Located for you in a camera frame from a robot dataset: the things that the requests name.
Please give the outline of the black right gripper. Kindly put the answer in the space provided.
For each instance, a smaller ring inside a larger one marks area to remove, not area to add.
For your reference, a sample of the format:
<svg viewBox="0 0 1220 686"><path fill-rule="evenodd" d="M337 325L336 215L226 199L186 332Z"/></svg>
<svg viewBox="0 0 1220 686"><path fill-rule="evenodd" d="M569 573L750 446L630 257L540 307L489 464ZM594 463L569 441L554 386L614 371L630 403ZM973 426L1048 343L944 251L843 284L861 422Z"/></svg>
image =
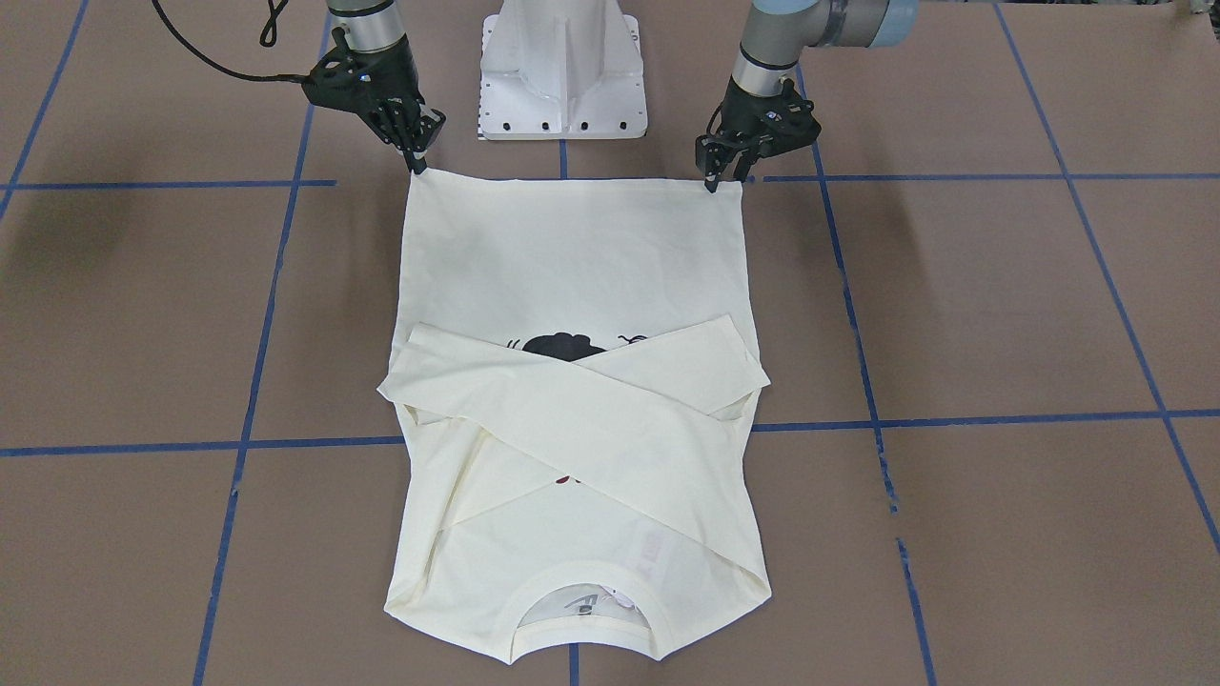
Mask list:
<svg viewBox="0 0 1220 686"><path fill-rule="evenodd" d="M447 117L427 106L418 92L418 74L409 39L375 52L357 52L346 39L306 74L303 92L317 106L357 114L386 144L406 153L412 175L428 168L427 149L436 143Z"/></svg>

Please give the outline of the right grey silver robot arm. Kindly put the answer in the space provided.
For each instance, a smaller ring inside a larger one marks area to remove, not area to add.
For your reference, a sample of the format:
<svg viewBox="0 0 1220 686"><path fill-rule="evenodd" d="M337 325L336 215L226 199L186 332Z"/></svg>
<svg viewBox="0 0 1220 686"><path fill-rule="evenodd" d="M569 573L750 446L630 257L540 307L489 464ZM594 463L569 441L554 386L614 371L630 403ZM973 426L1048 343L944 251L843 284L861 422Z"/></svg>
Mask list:
<svg viewBox="0 0 1220 686"><path fill-rule="evenodd" d="M422 175L447 117L429 107L396 1L328 1L336 48L306 74L310 104L357 117Z"/></svg>

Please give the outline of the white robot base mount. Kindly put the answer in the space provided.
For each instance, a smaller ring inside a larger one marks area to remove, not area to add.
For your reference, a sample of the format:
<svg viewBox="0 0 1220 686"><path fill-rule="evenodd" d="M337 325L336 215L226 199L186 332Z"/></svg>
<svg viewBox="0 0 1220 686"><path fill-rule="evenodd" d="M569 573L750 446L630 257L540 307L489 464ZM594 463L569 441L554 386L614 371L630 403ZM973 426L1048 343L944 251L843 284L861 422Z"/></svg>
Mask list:
<svg viewBox="0 0 1220 686"><path fill-rule="evenodd" d="M647 134L640 26L619 1L505 1L483 20L479 70L479 139Z"/></svg>

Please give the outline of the left grey silver robot arm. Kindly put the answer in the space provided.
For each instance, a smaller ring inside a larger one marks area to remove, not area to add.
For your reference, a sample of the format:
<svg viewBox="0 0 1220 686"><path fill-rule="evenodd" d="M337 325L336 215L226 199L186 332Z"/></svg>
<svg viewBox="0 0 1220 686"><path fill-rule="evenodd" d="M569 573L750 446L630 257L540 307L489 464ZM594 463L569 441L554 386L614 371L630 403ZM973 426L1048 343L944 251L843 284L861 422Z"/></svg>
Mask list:
<svg viewBox="0 0 1220 686"><path fill-rule="evenodd" d="M726 171L743 182L762 159L811 146L821 133L795 83L806 48L893 48L910 34L916 1L754 1L723 98L695 140L708 192Z"/></svg>

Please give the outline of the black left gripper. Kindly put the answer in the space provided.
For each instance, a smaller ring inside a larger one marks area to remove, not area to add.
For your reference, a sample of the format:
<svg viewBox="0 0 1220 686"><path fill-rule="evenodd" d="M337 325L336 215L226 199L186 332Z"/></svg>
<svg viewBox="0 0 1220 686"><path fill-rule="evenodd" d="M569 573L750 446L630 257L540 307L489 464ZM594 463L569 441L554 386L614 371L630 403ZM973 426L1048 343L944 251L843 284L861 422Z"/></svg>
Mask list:
<svg viewBox="0 0 1220 686"><path fill-rule="evenodd" d="M719 190L721 170L733 160L733 179L744 183L759 160L809 148L819 138L814 104L795 90L792 78L781 78L780 85L777 95L756 96L730 82L705 134L695 139L695 165L704 170L708 192Z"/></svg>

